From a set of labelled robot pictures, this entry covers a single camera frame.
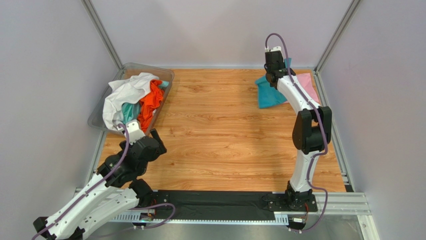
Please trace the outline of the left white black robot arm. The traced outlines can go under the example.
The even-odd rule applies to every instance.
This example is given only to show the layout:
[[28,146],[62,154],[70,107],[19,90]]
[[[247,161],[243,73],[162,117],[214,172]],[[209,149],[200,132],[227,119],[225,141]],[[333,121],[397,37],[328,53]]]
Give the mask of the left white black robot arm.
[[55,214],[33,222],[33,239],[85,240],[120,213],[154,203],[153,190],[140,177],[167,149],[155,128],[148,136],[140,129],[124,132],[121,150],[105,159],[75,197]]

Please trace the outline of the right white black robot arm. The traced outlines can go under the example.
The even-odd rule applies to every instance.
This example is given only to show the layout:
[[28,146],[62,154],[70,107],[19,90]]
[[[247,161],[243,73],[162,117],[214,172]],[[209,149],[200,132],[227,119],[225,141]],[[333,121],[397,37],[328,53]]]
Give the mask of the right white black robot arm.
[[264,69],[269,85],[286,97],[296,113],[292,131],[292,141],[297,149],[295,168],[285,192],[267,196],[269,208],[278,211],[316,210],[311,179],[319,156],[328,151],[332,110],[320,106],[303,89],[279,47],[265,50]]

